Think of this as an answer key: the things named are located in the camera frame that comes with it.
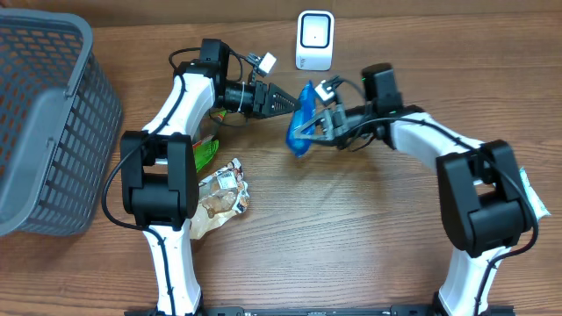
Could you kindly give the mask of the blue snack bar wrapper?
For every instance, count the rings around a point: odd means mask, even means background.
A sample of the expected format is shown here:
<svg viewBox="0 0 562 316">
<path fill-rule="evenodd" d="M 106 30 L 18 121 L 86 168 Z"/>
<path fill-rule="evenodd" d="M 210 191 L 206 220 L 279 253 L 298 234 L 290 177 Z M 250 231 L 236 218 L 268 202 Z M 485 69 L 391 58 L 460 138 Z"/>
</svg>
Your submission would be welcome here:
<svg viewBox="0 0 562 316">
<path fill-rule="evenodd" d="M 292 114 L 290 125 L 287 129 L 285 144 L 298 158 L 303 156 L 310 148 L 310 140 L 297 139 L 294 132 L 315 115 L 316 103 L 313 82 L 309 81 L 299 94 L 300 109 Z"/>
</svg>

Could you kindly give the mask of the green red snack bag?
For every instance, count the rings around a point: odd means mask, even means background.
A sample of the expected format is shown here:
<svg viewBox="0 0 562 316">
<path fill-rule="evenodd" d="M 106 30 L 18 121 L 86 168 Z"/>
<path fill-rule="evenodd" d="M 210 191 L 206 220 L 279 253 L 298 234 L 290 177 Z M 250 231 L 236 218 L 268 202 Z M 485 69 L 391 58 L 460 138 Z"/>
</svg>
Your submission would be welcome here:
<svg viewBox="0 0 562 316">
<path fill-rule="evenodd" d="M 227 115 L 227 111 L 216 111 L 211 117 L 205 117 L 199 124 L 193 147 L 196 170 L 200 171 L 215 156 L 219 149 L 219 141 L 216 135 Z"/>
</svg>

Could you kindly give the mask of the beige brown snack pouch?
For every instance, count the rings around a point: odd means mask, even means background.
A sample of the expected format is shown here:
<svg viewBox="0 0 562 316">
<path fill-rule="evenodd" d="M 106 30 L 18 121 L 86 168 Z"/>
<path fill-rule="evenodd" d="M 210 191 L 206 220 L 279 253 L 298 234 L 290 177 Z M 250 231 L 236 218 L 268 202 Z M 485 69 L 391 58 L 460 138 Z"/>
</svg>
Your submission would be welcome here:
<svg viewBox="0 0 562 316">
<path fill-rule="evenodd" d="M 241 162 L 234 158 L 199 182 L 199 200 L 191 219 L 190 239 L 201 240 L 249 207 L 248 184 Z"/>
</svg>

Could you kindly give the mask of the teal white snack packet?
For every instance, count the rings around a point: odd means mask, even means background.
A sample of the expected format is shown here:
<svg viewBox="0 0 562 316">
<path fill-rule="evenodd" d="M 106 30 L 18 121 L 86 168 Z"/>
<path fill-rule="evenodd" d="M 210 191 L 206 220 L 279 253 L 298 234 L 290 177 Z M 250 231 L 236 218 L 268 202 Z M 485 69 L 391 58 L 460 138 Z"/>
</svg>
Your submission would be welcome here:
<svg viewBox="0 0 562 316">
<path fill-rule="evenodd" d="M 525 168 L 519 168 L 519 175 L 521 177 L 523 188 L 527 194 L 528 200 L 533 209 L 533 212 L 536 215 L 537 220 L 540 220 L 545 216 L 551 216 L 550 212 L 547 210 L 543 201 L 540 199 L 540 197 L 537 195 L 535 190 L 530 185 L 530 180 L 528 178 Z"/>
</svg>

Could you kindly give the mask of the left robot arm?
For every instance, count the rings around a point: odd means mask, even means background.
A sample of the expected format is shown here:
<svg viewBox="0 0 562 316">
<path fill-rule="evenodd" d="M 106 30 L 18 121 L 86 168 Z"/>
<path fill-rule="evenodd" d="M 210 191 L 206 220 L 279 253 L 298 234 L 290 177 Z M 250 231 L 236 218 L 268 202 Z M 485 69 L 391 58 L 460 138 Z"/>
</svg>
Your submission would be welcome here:
<svg viewBox="0 0 562 316">
<path fill-rule="evenodd" d="M 126 131 L 119 143 L 120 161 L 112 171 L 121 177 L 130 228 L 148 241 L 158 286 L 155 315 L 202 315 L 203 294 L 193 267 L 189 231 L 198 206 L 198 177 L 193 137 L 211 109 L 268 119 L 299 109 L 299 100 L 269 75 L 272 54 L 249 54 L 248 82 L 230 80 L 228 63 L 235 51 L 219 39 L 203 39 L 198 58 L 174 65 L 173 87 L 158 114 L 140 131 Z"/>
</svg>

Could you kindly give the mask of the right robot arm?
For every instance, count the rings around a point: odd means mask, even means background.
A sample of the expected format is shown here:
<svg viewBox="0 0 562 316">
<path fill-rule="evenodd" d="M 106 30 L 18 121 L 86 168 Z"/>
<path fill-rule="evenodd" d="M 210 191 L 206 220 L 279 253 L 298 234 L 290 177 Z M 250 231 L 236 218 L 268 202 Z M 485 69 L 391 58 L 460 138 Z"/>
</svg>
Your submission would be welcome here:
<svg viewBox="0 0 562 316">
<path fill-rule="evenodd" d="M 511 315 L 491 307 L 487 296 L 500 263 L 537 242 L 538 220 L 524 190 L 512 147 L 482 142 L 437 123 L 416 105 L 406 106 L 393 66 L 379 63 L 361 72 L 365 103 L 347 109 L 335 76 L 314 89 L 326 105 L 291 130 L 293 138 L 347 148 L 368 136 L 408 154 L 436 173 L 440 213 L 453 253 L 443 285 L 418 315 Z"/>
</svg>

